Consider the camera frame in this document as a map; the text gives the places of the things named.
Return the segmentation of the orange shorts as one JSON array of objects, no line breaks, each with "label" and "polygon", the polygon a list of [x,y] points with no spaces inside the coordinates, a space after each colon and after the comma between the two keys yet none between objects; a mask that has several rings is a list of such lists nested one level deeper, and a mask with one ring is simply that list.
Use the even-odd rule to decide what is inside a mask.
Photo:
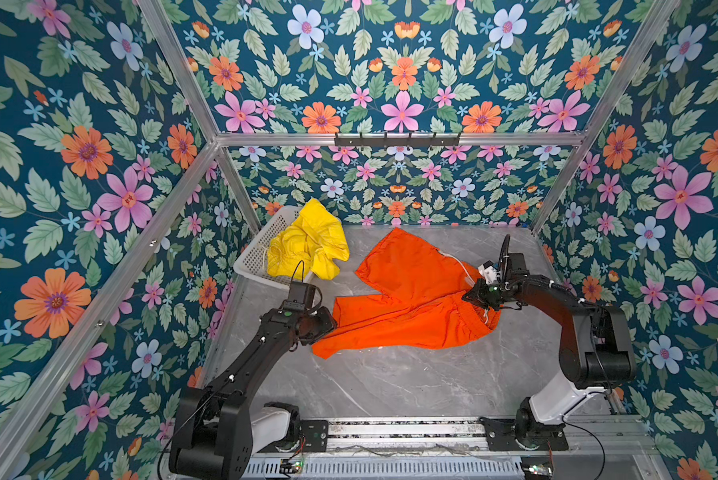
[{"label": "orange shorts", "polygon": [[365,257],[355,275],[371,295],[335,299],[337,328],[312,347],[327,359],[343,350],[410,346],[442,350],[491,334],[501,313],[463,299],[478,271],[396,228]]}]

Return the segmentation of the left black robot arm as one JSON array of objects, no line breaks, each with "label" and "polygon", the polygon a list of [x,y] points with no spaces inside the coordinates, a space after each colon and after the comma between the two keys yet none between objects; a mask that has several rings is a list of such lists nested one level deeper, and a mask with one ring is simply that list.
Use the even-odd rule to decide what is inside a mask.
[{"label": "left black robot arm", "polygon": [[239,479],[254,455],[250,405],[265,378],[296,345],[311,345],[337,327],[324,306],[293,301],[264,314],[255,337],[202,389],[179,399],[167,468],[198,479]]}]

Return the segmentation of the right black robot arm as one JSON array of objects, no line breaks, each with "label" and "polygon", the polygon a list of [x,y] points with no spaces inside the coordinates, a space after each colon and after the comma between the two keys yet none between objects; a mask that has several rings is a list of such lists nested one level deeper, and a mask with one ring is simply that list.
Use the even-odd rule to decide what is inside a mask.
[{"label": "right black robot arm", "polygon": [[617,307],[579,298],[542,275],[519,275],[492,284],[480,279],[463,299],[493,310],[508,303],[534,307],[561,328],[559,368],[549,383],[523,400],[514,420],[480,420],[492,449],[565,447],[568,416],[594,396],[635,379],[628,322]]}]

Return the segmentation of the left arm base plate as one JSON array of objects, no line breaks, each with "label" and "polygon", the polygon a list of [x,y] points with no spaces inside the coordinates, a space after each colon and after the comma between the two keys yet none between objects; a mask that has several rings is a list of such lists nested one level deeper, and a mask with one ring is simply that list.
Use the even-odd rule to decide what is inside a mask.
[{"label": "left arm base plate", "polygon": [[302,420],[284,439],[264,447],[262,453],[323,453],[327,451],[330,423],[327,420]]}]

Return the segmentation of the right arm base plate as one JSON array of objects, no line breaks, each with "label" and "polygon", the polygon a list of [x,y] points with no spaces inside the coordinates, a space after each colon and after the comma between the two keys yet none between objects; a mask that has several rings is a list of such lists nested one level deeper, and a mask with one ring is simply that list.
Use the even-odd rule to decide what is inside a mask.
[{"label": "right arm base plate", "polygon": [[568,451],[569,443],[562,425],[545,425],[534,420],[480,417],[488,449],[508,451]]}]

